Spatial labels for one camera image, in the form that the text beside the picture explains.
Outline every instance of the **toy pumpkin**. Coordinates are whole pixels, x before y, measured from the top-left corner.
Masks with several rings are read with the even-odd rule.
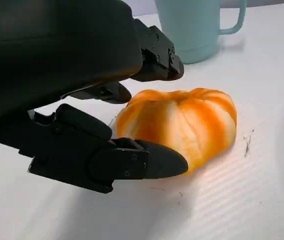
[[[144,90],[117,116],[116,134],[170,147],[187,160],[191,173],[235,139],[237,113],[226,93]]]

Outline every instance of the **teal mug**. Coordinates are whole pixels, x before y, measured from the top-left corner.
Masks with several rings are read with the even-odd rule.
[[[174,43],[185,64],[203,61],[218,52],[219,35],[241,29],[247,0],[240,0],[236,25],[220,29],[220,0],[155,0],[163,33]]]

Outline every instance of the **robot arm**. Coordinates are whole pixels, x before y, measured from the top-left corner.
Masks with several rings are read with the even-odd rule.
[[[116,179],[184,173],[172,149],[111,139],[108,126],[72,106],[33,110],[66,96],[122,104],[131,95],[121,80],[183,74],[169,39],[120,0],[0,1],[0,143],[33,158],[30,173],[101,193]]]

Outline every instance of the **tabletop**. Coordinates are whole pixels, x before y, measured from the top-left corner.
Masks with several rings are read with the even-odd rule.
[[[237,9],[223,9],[222,27]],[[157,15],[141,16],[160,27]],[[101,194],[27,173],[31,161],[0,145],[0,240],[284,239],[284,4],[247,9],[243,28],[213,58],[144,89],[227,92],[238,110],[234,145],[188,177],[116,181]],[[67,102],[105,123],[124,105]],[[61,102],[39,109],[51,113]]]

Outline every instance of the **mug handle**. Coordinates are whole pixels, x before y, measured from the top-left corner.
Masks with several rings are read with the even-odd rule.
[[[235,26],[228,29],[221,29],[219,35],[229,35],[237,33],[243,26],[245,13],[246,13],[247,0],[241,0],[240,14]]]

